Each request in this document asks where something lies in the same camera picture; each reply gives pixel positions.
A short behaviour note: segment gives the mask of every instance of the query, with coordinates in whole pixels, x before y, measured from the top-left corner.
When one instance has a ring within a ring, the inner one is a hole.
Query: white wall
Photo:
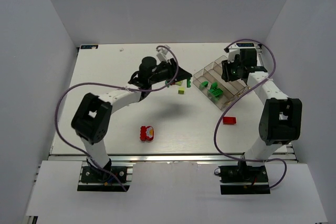
[[[76,49],[50,0],[0,0],[0,223],[21,223]]]
[[[329,223],[336,223],[336,0],[287,0],[266,44],[275,82],[303,103],[295,152],[309,166]]]
[[[78,46],[265,39],[286,0],[51,0]]]

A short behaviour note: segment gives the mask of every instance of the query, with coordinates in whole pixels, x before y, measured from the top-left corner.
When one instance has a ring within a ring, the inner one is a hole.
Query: white table surface
[[[71,86],[81,82],[102,82],[124,86],[138,70],[141,59],[156,55],[160,44],[99,45],[98,49],[79,50]],[[192,75],[224,55],[227,43],[168,44],[179,64]],[[84,86],[72,90],[66,98],[59,120],[62,134],[72,144],[83,148],[70,123],[86,93],[103,94],[110,88]],[[221,111],[192,84],[185,94],[172,86],[151,93],[145,100],[114,113],[104,142],[108,154],[214,154],[213,133]],[[247,151],[258,137],[258,123],[263,105],[251,93],[227,114],[237,117],[236,125],[221,125],[218,146],[227,153]],[[153,126],[154,140],[142,143],[140,127]],[[283,146],[278,152],[286,152]],[[52,154],[79,154],[55,135]]]
[[[327,221],[306,164],[269,195],[221,195],[216,164],[137,163],[127,193],[77,191],[82,162],[43,161],[28,209],[38,224],[308,224]],[[283,164],[266,164],[271,184]]]

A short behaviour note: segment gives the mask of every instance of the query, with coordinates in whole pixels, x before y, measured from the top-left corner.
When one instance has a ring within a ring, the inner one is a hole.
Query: transparent container
[[[194,85],[206,95],[220,110],[223,110],[227,105],[236,100],[248,87],[241,80],[225,82],[222,79],[222,61],[226,60],[226,56],[221,56],[214,62],[207,65],[194,75]],[[205,87],[203,82],[207,81],[208,85]],[[217,88],[223,93],[214,96],[210,92],[211,85],[217,82]]]

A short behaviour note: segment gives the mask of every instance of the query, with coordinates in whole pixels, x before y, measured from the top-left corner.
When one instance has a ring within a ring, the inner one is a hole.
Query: red block
[[[154,139],[154,128],[152,126],[141,126],[140,128],[140,140],[152,141]]]
[[[232,116],[225,116],[223,117],[223,124],[236,124],[237,120],[235,117]]]

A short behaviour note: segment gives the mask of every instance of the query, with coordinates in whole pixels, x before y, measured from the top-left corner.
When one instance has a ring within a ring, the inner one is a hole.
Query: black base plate
[[[127,167],[126,166],[112,166],[112,172],[117,176],[121,183],[126,183],[127,177]],[[78,185],[77,191],[124,191],[119,183],[113,179],[108,182],[107,185],[104,185],[105,181],[97,179],[94,174],[94,171],[91,170],[89,166],[83,167],[83,171],[80,177],[80,182],[85,185]]]
[[[222,184],[220,185],[222,195],[241,195],[241,194],[270,194],[269,185],[254,184],[239,185],[239,183],[252,184],[254,180],[256,183],[268,183],[268,176],[264,166],[259,167],[258,170],[249,171],[249,178],[244,179],[238,172],[237,165],[220,166]]]

